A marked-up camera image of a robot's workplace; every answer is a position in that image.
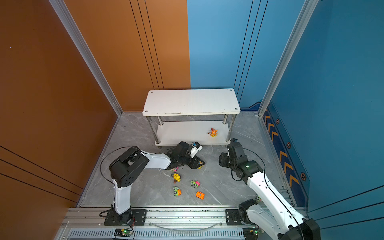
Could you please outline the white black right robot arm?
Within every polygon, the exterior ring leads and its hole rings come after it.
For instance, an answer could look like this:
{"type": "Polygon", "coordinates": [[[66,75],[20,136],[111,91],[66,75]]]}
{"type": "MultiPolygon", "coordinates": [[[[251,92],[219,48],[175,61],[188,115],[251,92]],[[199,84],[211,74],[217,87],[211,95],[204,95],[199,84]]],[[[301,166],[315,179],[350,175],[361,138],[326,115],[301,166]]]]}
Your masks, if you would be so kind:
{"type": "Polygon", "coordinates": [[[239,205],[239,214],[247,225],[255,224],[273,240],[320,240],[321,230],[314,219],[306,219],[273,186],[266,175],[266,168],[248,160],[244,148],[237,139],[231,139],[227,153],[219,156],[219,165],[231,169],[237,182],[243,181],[253,190],[267,213],[254,199],[239,205]]]}

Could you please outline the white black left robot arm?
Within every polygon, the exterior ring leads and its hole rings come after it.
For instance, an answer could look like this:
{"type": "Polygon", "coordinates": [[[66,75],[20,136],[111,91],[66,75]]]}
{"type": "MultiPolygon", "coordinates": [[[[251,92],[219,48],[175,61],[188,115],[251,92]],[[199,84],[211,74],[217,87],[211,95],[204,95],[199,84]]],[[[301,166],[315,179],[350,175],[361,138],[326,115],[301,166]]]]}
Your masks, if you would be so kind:
{"type": "Polygon", "coordinates": [[[198,169],[205,165],[205,162],[196,156],[202,148],[198,142],[180,142],[167,153],[147,153],[136,146],[130,147],[109,166],[115,193],[108,215],[118,225],[132,225],[134,214],[131,206],[131,188],[142,171],[173,170],[183,166],[198,169]]]}

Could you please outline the orange dragon toy figure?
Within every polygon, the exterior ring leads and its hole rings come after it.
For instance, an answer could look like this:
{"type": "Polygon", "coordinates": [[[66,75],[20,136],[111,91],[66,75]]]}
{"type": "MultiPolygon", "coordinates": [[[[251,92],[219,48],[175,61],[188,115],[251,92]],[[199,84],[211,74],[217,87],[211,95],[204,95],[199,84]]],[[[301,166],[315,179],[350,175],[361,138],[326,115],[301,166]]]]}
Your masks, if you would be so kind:
{"type": "Polygon", "coordinates": [[[218,130],[211,128],[210,132],[208,132],[208,135],[211,137],[216,137],[218,135],[218,130]]]}

